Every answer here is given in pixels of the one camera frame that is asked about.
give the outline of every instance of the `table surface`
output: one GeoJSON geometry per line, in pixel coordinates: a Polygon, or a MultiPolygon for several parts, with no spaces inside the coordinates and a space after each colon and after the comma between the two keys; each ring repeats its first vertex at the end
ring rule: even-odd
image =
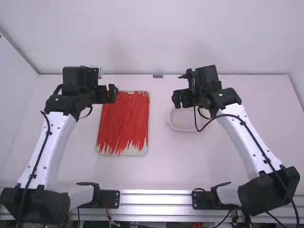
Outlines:
{"type": "MultiPolygon", "coordinates": [[[[223,87],[232,87],[243,100],[247,114],[272,152],[304,174],[304,112],[288,76],[220,75],[223,87]]],[[[15,186],[27,166],[39,137],[45,101],[58,84],[59,75],[40,76],[19,132],[0,176],[1,186],[15,186]]],[[[108,75],[100,85],[114,83],[120,90],[145,90],[151,96],[150,146],[145,156],[99,156],[95,143],[101,112],[80,120],[67,142],[58,173],[58,186],[80,181],[98,182],[103,189],[209,189],[231,181],[247,182],[244,166],[230,138],[214,121],[206,130],[177,132],[168,126],[165,113],[173,107],[173,90],[187,87],[177,75],[153,79],[152,75],[108,75]]],[[[300,181],[297,192],[304,192],[300,181]]]]}

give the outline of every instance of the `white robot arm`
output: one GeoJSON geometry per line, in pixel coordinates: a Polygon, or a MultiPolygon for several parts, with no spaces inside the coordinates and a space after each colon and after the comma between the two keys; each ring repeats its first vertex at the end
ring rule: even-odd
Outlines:
{"type": "MultiPolygon", "coordinates": [[[[21,222],[63,224],[69,211],[78,206],[105,204],[96,183],[81,182],[69,192],[54,191],[64,149],[80,113],[86,107],[92,111],[93,104],[116,101],[118,89],[113,84],[109,84],[109,90],[105,85],[98,85],[100,73],[98,67],[63,68],[63,84],[57,87],[41,112],[45,122],[29,164],[16,187],[4,188],[0,195],[0,204],[18,225],[21,222]]],[[[114,195],[117,198],[118,191],[114,191],[114,195]]]]}
{"type": "Polygon", "coordinates": [[[233,204],[255,216],[292,203],[297,214],[293,195],[300,180],[295,167],[285,168],[265,145],[250,122],[242,100],[232,88],[222,88],[215,65],[188,69],[179,78],[188,80],[187,89],[173,91],[175,108],[198,106],[209,110],[211,120],[217,120],[231,138],[245,166],[249,182],[233,188],[230,182],[211,188],[208,192],[192,192],[194,209],[205,209],[201,202],[210,198],[216,208],[233,204]]]}

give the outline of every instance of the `white backdrop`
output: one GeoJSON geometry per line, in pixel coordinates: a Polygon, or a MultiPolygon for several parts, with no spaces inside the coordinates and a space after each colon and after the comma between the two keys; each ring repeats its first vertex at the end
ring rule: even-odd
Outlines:
{"type": "Polygon", "coordinates": [[[0,26],[41,73],[289,74],[304,105],[302,0],[3,0],[0,26]]]}
{"type": "Polygon", "coordinates": [[[0,173],[37,78],[38,74],[0,34],[0,173]]]}

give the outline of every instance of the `bundle of red sticks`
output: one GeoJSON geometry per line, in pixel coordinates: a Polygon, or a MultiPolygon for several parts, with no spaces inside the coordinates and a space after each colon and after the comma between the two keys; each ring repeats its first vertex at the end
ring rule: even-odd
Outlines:
{"type": "Polygon", "coordinates": [[[119,92],[114,104],[103,105],[97,137],[99,154],[118,154],[130,146],[148,146],[148,92],[119,92]]]}

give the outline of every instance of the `wire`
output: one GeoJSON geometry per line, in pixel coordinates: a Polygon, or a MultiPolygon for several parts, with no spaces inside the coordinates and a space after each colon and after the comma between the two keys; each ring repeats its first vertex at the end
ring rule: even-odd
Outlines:
{"type": "Polygon", "coordinates": [[[222,225],[222,223],[225,222],[225,220],[227,219],[227,217],[228,217],[228,215],[230,214],[231,211],[232,211],[232,210],[230,210],[230,211],[227,213],[227,215],[224,217],[224,219],[221,220],[220,223],[218,223],[214,228],[217,228],[217,227],[219,227],[220,225],[222,225]]]}
{"type": "Polygon", "coordinates": [[[203,228],[203,224],[201,222],[194,222],[191,228],[203,228]]]}
{"type": "Polygon", "coordinates": [[[129,226],[128,228],[131,228],[131,227],[133,227],[133,226],[135,225],[135,223],[136,223],[136,222],[134,222],[134,223],[133,223],[133,224],[132,224],[131,226],[129,226]]]}
{"type": "Polygon", "coordinates": [[[48,137],[52,134],[51,132],[51,126],[50,126],[50,123],[49,123],[49,120],[47,118],[47,115],[43,112],[43,111],[40,111],[41,114],[44,116],[46,122],[47,122],[47,133],[46,133],[46,137],[44,139],[44,142],[42,144],[42,147],[40,149],[40,152],[39,152],[39,155],[37,157],[37,161],[34,165],[34,168],[33,168],[33,171],[31,173],[31,175],[29,176],[29,179],[28,179],[28,182],[27,184],[25,185],[25,188],[23,190],[23,193],[22,193],[22,197],[21,197],[21,201],[20,201],[20,207],[19,207],[19,212],[18,212],[18,218],[17,218],[17,223],[16,223],[16,227],[19,228],[20,227],[20,223],[21,223],[21,218],[22,218],[22,212],[23,212],[23,207],[24,207],[24,200],[25,200],[25,197],[27,195],[27,192],[28,192],[28,189],[29,189],[29,184],[31,183],[32,179],[34,178],[34,175],[35,175],[35,172],[37,170],[37,167],[38,167],[38,164],[39,164],[39,161],[41,159],[41,156],[42,156],[42,153],[43,153],[43,150],[44,150],[44,147],[46,146],[47,144],[47,140],[48,140],[48,137]]]}
{"type": "Polygon", "coordinates": [[[59,93],[59,91],[61,90],[61,88],[62,88],[62,84],[58,85],[56,87],[56,89],[54,90],[53,95],[57,95],[59,93]]]}
{"type": "Polygon", "coordinates": [[[79,213],[79,208],[77,208],[77,215],[78,215],[78,224],[76,228],[80,227],[80,213],[79,213]]]}
{"type": "Polygon", "coordinates": [[[196,189],[193,189],[193,190],[192,190],[192,193],[193,193],[194,191],[196,191],[196,190],[206,191],[206,190],[204,190],[204,189],[202,189],[202,188],[196,188],[196,189]]]}
{"type": "Polygon", "coordinates": [[[198,107],[198,113],[199,113],[199,115],[200,115],[201,117],[205,118],[206,120],[211,120],[211,117],[208,118],[208,117],[204,116],[204,115],[200,112],[200,107],[198,107]]]}
{"type": "MultiPolygon", "coordinates": [[[[284,188],[286,194],[287,194],[287,198],[290,198],[287,192],[287,187],[285,186],[284,182],[282,181],[281,177],[279,176],[279,174],[277,173],[277,171],[275,170],[275,168],[273,167],[273,165],[271,164],[270,159],[268,158],[268,156],[265,154],[265,152],[263,151],[261,145],[258,143],[257,139],[255,138],[255,136],[252,134],[251,130],[249,129],[249,127],[247,126],[247,124],[245,123],[245,121],[243,121],[240,117],[236,116],[236,115],[232,115],[232,114],[221,114],[221,115],[217,115],[215,117],[213,117],[211,120],[209,120],[201,129],[198,129],[197,127],[197,123],[196,123],[196,114],[195,114],[195,107],[194,107],[194,123],[195,123],[195,128],[198,132],[201,132],[202,130],[204,130],[212,121],[214,121],[215,119],[218,119],[220,117],[224,117],[224,116],[228,116],[228,117],[233,117],[238,119],[241,122],[241,125],[243,125],[248,133],[250,134],[251,138],[253,139],[253,141],[256,143],[257,147],[259,148],[259,150],[261,151],[263,157],[265,158],[266,162],[268,163],[268,165],[270,166],[270,168],[272,169],[272,171],[274,172],[275,176],[277,177],[277,179],[279,180],[280,184],[282,185],[282,187],[284,188]]],[[[291,204],[293,205],[294,208],[294,212],[295,212],[295,219],[296,219],[296,225],[295,228],[299,227],[300,224],[300,218],[299,218],[299,213],[298,210],[296,208],[295,202],[293,200],[293,198],[291,198],[291,204]]]]}
{"type": "Polygon", "coordinates": [[[284,224],[282,222],[280,222],[275,216],[273,216],[272,214],[270,214],[269,211],[266,211],[266,214],[268,214],[270,217],[272,217],[278,224],[280,224],[283,228],[287,228],[286,226],[284,226],[284,224]]]}
{"type": "Polygon", "coordinates": [[[84,118],[88,117],[92,113],[92,110],[93,110],[93,107],[91,106],[90,111],[88,112],[88,114],[85,115],[84,117],[79,118],[79,119],[84,119],[84,118]]]}
{"type": "Polygon", "coordinates": [[[111,216],[110,216],[110,214],[109,214],[108,203],[107,203],[106,200],[104,200],[104,210],[105,210],[105,214],[106,214],[107,219],[110,221],[111,216]]]}
{"type": "Polygon", "coordinates": [[[244,207],[241,207],[241,211],[243,213],[243,216],[244,216],[244,227],[246,228],[252,228],[251,227],[251,217],[250,215],[248,215],[248,213],[245,211],[244,207]]]}

